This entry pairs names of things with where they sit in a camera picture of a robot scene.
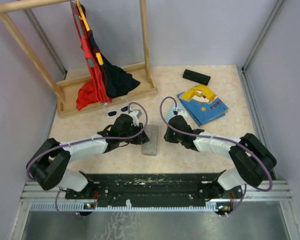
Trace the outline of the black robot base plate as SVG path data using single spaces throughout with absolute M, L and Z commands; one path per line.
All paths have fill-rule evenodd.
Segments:
M 213 199 L 238 200 L 240 185 L 224 190 L 219 173 L 87 174 L 88 185 L 76 192 L 66 189 L 67 200 L 95 200 L 98 207 L 136 208 L 204 207 Z

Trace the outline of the grey glasses case green lining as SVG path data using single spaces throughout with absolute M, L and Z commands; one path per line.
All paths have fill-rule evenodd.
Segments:
M 148 136 L 149 141 L 142 145 L 141 152 L 145 156 L 156 156 L 158 152 L 159 126 L 149 124 L 144 132 Z

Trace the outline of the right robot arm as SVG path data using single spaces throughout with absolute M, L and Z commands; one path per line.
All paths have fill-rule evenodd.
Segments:
M 181 115 L 164 120 L 167 130 L 164 140 L 196 152 L 210 152 L 232 160 L 234 167 L 223 171 L 213 185 L 213 192 L 225 198 L 231 189 L 247 184 L 268 192 L 273 188 L 271 171 L 277 160 L 252 133 L 239 138 L 227 138 L 202 129 L 192 129 Z

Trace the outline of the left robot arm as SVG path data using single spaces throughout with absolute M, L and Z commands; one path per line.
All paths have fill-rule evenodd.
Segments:
M 94 186 L 83 172 L 68 170 L 69 163 L 111 152 L 123 143 L 142 145 L 149 142 L 145 124 L 139 121 L 141 115 L 140 110 L 121 114 L 114 124 L 89 138 L 69 142 L 47 139 L 27 163 L 27 176 L 44 191 L 59 187 L 74 190 L 85 199 L 91 197 Z

